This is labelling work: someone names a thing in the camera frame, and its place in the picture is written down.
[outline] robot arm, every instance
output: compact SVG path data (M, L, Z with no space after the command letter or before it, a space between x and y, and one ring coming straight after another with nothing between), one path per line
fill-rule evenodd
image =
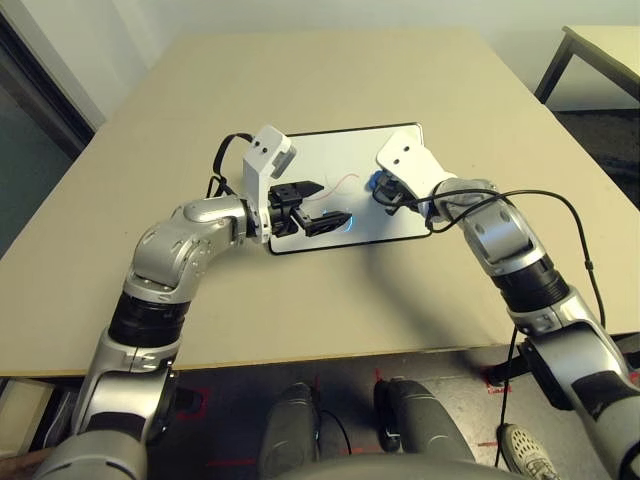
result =
M285 135L264 127L245 154L246 198L229 195L180 205L142 235L82 384L72 437L34 478L146 477L145 445L166 430L171 417L177 380L172 365L185 315L214 257L246 238L266 243L271 235L299 228L313 236L351 217L305 214L304 198L323 189L313 182L270 187L294 156Z
M374 197L395 213L407 199L428 224L451 221L494 195L485 180L445 172L420 143L397 133L380 150ZM473 208L458 223L483 270L527 336L520 352L553 406L575 410L613 478L640 475L640 389L579 292L555 270L523 216L503 199Z

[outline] wall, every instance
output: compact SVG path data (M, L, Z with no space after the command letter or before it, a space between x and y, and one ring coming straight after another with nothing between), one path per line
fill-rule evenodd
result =
M73 73L89 99L75 93L81 111L98 110L103 118L181 33L464 25L478 31L533 90L563 25L640 23L638 0L4 0L2 8L47 66L62 62ZM32 25L16 20L14 11L20 10ZM33 44L34 29L57 59ZM548 105L638 106L579 59L572 60ZM100 115L93 113L91 121L99 125Z

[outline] cable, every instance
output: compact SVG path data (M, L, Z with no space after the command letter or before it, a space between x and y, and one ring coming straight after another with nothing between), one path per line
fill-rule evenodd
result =
M504 428L504 417L507 413L507 395L509 395L509 377L511 375L511 362L513 361L513 351L516 346L516 336L518 335L518 329L513 327L513 333L511 334L511 343L509 344L509 353L507 355L507 378L504 381L504 392L502 393L502 407L500 409L500 423L496 429L496 437L498 440L498 449L496 450L496 460L493 462L494 467L498 467L500 461L500 450L502 449L502 429Z
M464 193L484 193L484 194L491 195L491 197L485 198L484 200L481 200L475 205L472 205L471 207L467 208L464 212L462 212L456 218L451 220L444 227L439 229L432 229L433 233L444 233L450 228L452 228L454 225L459 223L461 220L463 220L466 216L468 216L474 210L482 208L483 206L489 203L492 203L501 199L506 199L507 197L512 197L515 195L543 195L543 196L555 198L556 200L560 200L562 203L564 203L565 206L571 212L571 215L573 216L573 219L576 223L576 227L578 228L578 236L580 237L580 244L582 246L582 253L584 256L584 266L587 270L587 274L589 275L589 280L591 281L591 287L593 288L593 294L596 297L596 302L598 304L600 324L602 325L602 328L606 328L607 323L606 323L606 316L604 311L604 302L602 301L602 296L600 295L600 289L598 288L596 276L593 271L594 265L593 265L593 261L591 260L591 255L589 254L589 247L587 246L587 238L584 233L584 227L582 226L582 220L580 219L580 215L578 215L578 211L575 209L575 207L571 204L569 200L567 200L562 195L554 192L549 192L547 190L512 190L510 192L498 193L496 191L488 190L488 189L468 188L468 189L461 189L461 190L452 190L446 193L437 193L434 195L430 195L428 197L417 198L417 199L408 200L406 202L399 202L399 203L380 201L379 198L375 198L375 197L374 197L374 200L380 203L381 205L385 205L385 206L410 207L410 206L417 205L419 203L431 202L439 198L445 198L445 197L450 197L453 195L464 194Z
M233 195L235 193L233 189L229 185L227 185L227 177L222 175L220 171L220 169L222 168L222 161L224 160L224 155L225 153L227 153L227 148L229 148L229 145L231 144L234 138L242 138L243 140L246 140L249 143L253 142L253 136L248 133L232 133L231 135L227 135L224 138L224 140L222 140L222 143L220 143L220 146L218 147L218 152L216 153L216 156L213 159L213 166L212 166L213 175L209 179L209 186L207 187L206 198L210 198L212 196L211 190L213 189L214 180L217 180L219 183L218 188L213 194L214 197L220 197L223 193L226 193L227 195Z
M60 406L58 407L58 412L56 413L56 416L53 417L53 421L51 422L51 425L49 425L49 428L47 429L47 433L44 436L44 440L42 440L42 448L47 448L47 441L49 440L49 435L51 434L51 430L53 430L53 427L55 426L55 424L58 423L58 420L60 420L60 415L62 415L62 412L64 411L64 407L66 406L69 398L70 398L70 395L67 392Z
M336 423L338 424L338 427L340 427L340 430L342 430L344 441L347 444L347 451L349 452L349 455L352 455L353 452L351 450L351 442L349 441L349 435L347 435L347 431L345 430L344 425L342 425L342 422L340 421L340 419L336 415L331 413L329 410L320 410L320 414L323 414L323 413L329 415L336 421Z

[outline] shoe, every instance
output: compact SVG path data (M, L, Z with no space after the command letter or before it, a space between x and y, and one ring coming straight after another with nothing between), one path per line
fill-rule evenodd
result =
M549 455L528 430L505 423L498 435L502 457L511 472L535 480L560 480Z

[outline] beige table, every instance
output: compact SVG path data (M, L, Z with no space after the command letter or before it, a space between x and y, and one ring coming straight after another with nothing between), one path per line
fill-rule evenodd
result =
M564 39L535 92L542 103L573 55L640 100L640 26L571 25L562 30Z
M610 331L638 329L638 212L478 35L196 36L174 45L100 129L0 261L0 373L85 370L138 237L204 194L227 133L266 123L294 133L411 121L459 176L571 199ZM230 149L224 165L233 185L242 148ZM546 198L517 204L595 307L568 211ZM280 257L249 242L203 281L177 365L503 344L511 329L457 230Z

